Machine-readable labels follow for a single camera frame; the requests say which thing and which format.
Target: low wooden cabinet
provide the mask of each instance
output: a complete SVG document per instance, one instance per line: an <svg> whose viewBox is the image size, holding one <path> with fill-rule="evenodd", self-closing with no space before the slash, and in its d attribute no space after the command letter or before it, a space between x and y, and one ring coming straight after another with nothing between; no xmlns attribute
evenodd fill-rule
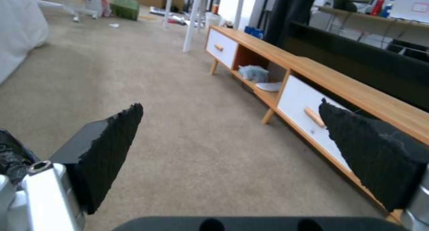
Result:
<svg viewBox="0 0 429 231"><path fill-rule="evenodd" d="M215 73L218 63L225 65L233 76L249 86L256 96L267 104L269 109L262 118L263 124L267 124L276 113L381 208L383 205L362 186L348 167L336 144L329 139L328 130L318 116L318 106L322 98L339 108L346 108L300 79L311 81L429 145L428 113L311 59L295 56L244 32L218 26L210 26L205 49L214 57L211 74ZM259 65L266 68L269 62L285 69L279 92L261 90L238 72L239 66ZM400 214L401 211L394 211L387 219L399 222Z"/></svg>

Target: white desk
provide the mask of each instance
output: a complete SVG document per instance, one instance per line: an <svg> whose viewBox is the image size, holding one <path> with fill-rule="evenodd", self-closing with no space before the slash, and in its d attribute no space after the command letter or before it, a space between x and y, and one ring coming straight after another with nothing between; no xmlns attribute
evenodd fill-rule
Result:
<svg viewBox="0 0 429 231"><path fill-rule="evenodd" d="M183 45L183 51L184 52L189 52L189 50L190 50L190 45L191 45L191 41L192 41L192 34L194 31L194 22L195 22L196 14L198 11L199 11L199 18L198 18L197 31L199 31L199 29L201 27L201 16L204 13L204 8L200 7L201 1L202 1L202 5L207 4L206 0L194 0L193 1L192 12L190 14L190 24L187 28L186 38L185 38L185 42ZM165 16L164 16L164 28L168 27L168 15L170 14L171 2L172 2L172 0L167 0ZM234 29L238 29L238 27L240 25L240 17L241 17L241 13L242 13L242 9L243 9L243 2L244 2L244 0L239 0L239 4L237 6L236 19L234 21Z"/></svg>

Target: white sheet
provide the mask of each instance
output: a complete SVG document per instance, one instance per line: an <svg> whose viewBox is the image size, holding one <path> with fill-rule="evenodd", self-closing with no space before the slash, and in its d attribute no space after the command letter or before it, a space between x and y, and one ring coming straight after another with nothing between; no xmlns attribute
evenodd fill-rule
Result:
<svg viewBox="0 0 429 231"><path fill-rule="evenodd" d="M0 84L47 38L48 23L35 0L0 0Z"/></svg>

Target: wooden leg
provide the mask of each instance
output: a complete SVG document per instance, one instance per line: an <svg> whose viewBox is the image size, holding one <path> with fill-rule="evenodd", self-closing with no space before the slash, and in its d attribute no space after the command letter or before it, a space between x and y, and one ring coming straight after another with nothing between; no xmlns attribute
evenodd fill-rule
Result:
<svg viewBox="0 0 429 231"><path fill-rule="evenodd" d="M394 210L386 217L386 221L401 225L401 214L402 210Z"/></svg>
<svg viewBox="0 0 429 231"><path fill-rule="evenodd" d="M213 65L210 68L210 75L214 75L215 74L215 71L216 71L217 67L218 67L218 60L215 59Z"/></svg>
<svg viewBox="0 0 429 231"><path fill-rule="evenodd" d="M264 118L262 118L261 123L262 123L263 125L268 124L268 121L269 121L269 119L272 117L272 115L274 115L274 110L269 109L269 110L267 111L267 113L265 114Z"/></svg>

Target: carpet floor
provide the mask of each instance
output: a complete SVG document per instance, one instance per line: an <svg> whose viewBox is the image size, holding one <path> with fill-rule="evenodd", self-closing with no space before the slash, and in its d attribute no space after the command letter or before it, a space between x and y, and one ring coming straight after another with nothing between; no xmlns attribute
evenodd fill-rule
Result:
<svg viewBox="0 0 429 231"><path fill-rule="evenodd" d="M283 121L262 126L267 107L223 66L209 75L204 31L185 54L186 27L165 31L159 17L44 13L49 42L0 86L0 127L46 159L85 123L144 107L88 231L140 216L382 217Z"/></svg>

